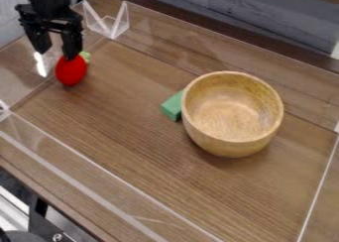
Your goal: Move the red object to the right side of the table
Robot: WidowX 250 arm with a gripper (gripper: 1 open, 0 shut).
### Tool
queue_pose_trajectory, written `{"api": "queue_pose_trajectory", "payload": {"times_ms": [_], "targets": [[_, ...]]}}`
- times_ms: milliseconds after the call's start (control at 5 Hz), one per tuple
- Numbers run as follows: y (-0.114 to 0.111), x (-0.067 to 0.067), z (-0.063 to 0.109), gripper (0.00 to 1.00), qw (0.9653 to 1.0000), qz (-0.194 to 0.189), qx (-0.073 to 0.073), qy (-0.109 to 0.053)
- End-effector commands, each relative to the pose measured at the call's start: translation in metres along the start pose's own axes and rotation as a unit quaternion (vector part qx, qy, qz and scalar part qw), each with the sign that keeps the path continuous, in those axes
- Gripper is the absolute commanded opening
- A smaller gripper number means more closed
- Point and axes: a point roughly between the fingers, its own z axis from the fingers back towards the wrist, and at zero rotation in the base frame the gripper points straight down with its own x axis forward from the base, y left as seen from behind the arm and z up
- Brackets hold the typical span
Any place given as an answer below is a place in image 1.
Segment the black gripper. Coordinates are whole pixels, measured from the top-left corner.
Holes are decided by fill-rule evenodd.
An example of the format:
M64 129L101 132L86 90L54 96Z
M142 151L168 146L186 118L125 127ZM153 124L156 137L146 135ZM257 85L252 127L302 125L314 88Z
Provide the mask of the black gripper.
M52 46L49 32L61 33L65 59L82 51L82 16L70 8L72 0L28 0L17 4L18 22L34 51L41 55Z

